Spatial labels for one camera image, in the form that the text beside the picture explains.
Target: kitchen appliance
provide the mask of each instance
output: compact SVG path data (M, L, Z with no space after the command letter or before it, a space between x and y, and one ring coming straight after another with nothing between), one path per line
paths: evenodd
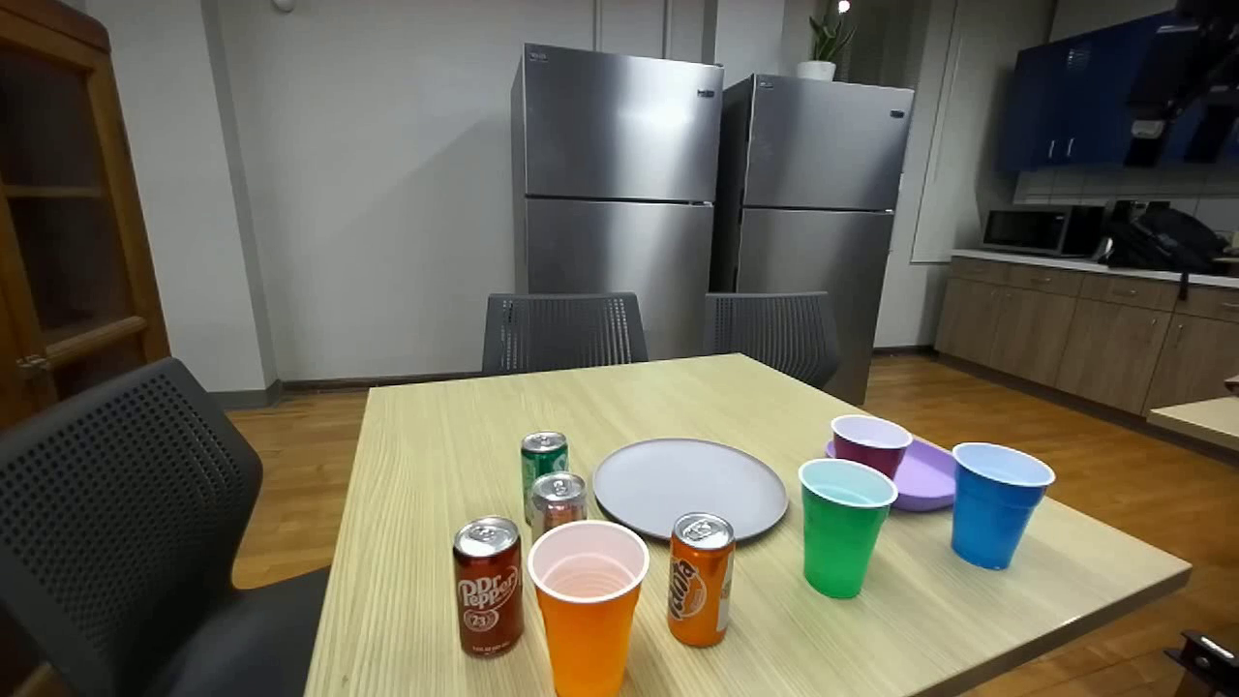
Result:
M1001 205L987 214L978 245L1021 255L1094 258L1102 219L1102 205Z
M864 401L910 90L753 72L722 97L717 289L828 289L841 373Z
M516 90L516 288L637 293L650 357L701 347L720 64L525 45Z

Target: office chair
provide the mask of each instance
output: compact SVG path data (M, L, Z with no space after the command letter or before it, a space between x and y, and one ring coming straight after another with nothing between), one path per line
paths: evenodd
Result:
M0 610L84 697L300 693L324 572L231 590L260 455L177 360L0 437Z
M814 388L823 388L841 369L841 338L823 289L703 293L703 346L712 353L747 353Z
M491 293L482 373L548 373L645 360L635 293Z

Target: cup rim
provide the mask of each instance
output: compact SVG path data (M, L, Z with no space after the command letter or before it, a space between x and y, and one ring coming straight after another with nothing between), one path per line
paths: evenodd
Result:
M898 485L886 471L861 464L861 459L845 459L845 455L814 455L814 459L797 464L797 481L801 481L801 488L809 488L822 501L832 501L832 495L804 481L809 467L845 467L845 471L864 476L882 488L877 504L846 504L846 507L877 511L877 507L893 507L893 501L898 501Z
M871 432L846 432L846 428L841 428L841 427L846 427L846 421L871 421L871 427L882 428L886 441L871 441ZM832 432L832 437L845 437L845 441L853 441L853 446L864 446L864 449L910 449L910 446L919 441L904 427L898 427L898 421L890 421L890 419L877 419L877 413L861 413L861 409L828 419L828 432Z
M987 449L987 454L1014 455L1014 459L1021 459L1021 471L1035 471L1035 476L1005 476L1005 471L977 467L977 464L962 459L966 449ZM1050 488L1050 485L1058 481L1058 471L1053 471L1040 455L1021 454L1021 449L1009 449L1009 446L1000 446L1000 441L955 441L955 446L952 446L952 459L955 459L959 467L966 467L966 471L977 471L977 476L982 476L982 481L1000 481L1000 485L1005 485L1005 488Z
M542 542L548 542L548 539L557 539L557 534L571 534L571 532L580 532L580 526L617 532L619 539L635 542L635 548L637 548L637 572L631 572L617 591L580 597L580 591L553 591L553 590L542 586L542 579L560 566L560 561L557 561L557 566L548 566L547 572L533 569L533 559L538 559ZM564 601L564 605L609 605L609 601L628 597L631 590L637 590L637 586L645 579L645 572L650 572L650 547L645 547L635 532L628 532L628 526L619 526L619 523L609 523L609 517L571 517L571 523L564 523L564 526L547 532L547 534L529 547L525 569L529 569L533 590L547 591L547 597L553 597L553 601Z

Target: table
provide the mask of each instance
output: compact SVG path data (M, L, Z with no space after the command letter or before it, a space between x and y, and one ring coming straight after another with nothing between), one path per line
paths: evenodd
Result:
M468 657L450 555L459 523L519 517L529 428L564 428L580 476L642 437L712 437L787 485L781 526L737 559L730 631L712 650L664 631L664 547L650 542L623 693L959 693L1190 575L1181 559L1045 501L1005 572L952 559L950 516L890 516L864 597L817 597L795 467L845 409L747 357L375 388L309 693L548 693L533 590L521 643Z
M1150 421L1181 437L1239 454L1239 395L1159 408L1150 409Z

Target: label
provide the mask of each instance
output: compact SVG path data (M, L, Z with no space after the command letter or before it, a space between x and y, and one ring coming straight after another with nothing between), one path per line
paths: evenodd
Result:
M491 631L499 628L502 606L519 591L519 569L506 575L459 575L458 591L459 591L459 625L468 631Z
M703 606L703 579L695 572L695 566L689 561L672 561L668 566L668 615L686 621L686 615L695 615Z

